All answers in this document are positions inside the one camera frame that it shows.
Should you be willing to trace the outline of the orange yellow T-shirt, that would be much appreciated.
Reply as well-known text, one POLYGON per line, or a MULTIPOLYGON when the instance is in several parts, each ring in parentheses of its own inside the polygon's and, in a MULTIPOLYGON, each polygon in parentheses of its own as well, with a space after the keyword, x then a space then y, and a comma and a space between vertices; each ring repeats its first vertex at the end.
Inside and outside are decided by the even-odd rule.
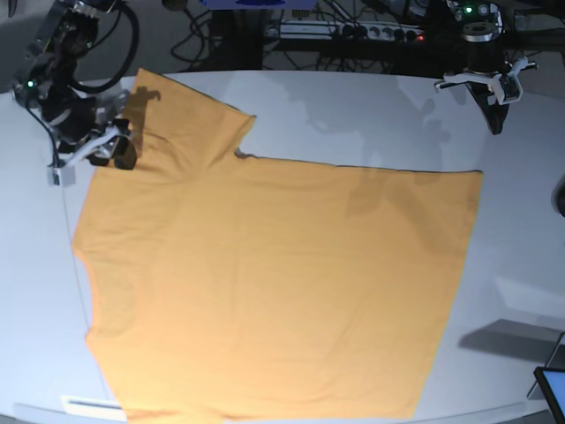
POLYGON ((124 113, 140 158, 95 172, 73 250, 126 419, 409 419, 482 173, 239 155, 254 116, 146 70, 124 113))

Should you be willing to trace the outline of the white power strip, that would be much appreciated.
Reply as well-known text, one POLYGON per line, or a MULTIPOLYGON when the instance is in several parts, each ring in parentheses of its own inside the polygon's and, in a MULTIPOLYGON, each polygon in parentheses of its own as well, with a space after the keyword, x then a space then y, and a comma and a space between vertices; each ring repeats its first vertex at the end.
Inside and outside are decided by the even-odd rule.
POLYGON ((323 20, 288 20, 272 22, 265 36, 280 40, 361 40, 373 42, 421 43, 425 31, 418 26, 404 26, 381 21, 340 22, 323 20))

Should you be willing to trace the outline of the grey tablet stand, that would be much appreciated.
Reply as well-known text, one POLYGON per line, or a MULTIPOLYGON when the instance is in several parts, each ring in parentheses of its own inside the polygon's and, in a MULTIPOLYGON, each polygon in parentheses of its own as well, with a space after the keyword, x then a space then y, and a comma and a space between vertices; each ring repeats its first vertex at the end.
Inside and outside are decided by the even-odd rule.
POLYGON ((526 397, 528 400, 541 400, 545 398, 544 390, 542 389, 545 372, 558 371, 562 372, 564 366, 560 363, 560 350, 564 347, 564 333, 561 332, 554 343, 553 350, 549 354, 545 364, 542 367, 537 367, 534 374, 534 383, 529 389, 526 397))

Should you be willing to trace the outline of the tablet screen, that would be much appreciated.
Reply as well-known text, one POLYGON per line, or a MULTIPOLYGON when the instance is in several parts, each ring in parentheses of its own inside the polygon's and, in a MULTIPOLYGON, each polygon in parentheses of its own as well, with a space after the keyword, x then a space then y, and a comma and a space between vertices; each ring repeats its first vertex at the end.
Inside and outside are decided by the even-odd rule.
POLYGON ((564 424, 565 372, 549 371, 544 377, 542 389, 549 410, 557 424, 564 424))

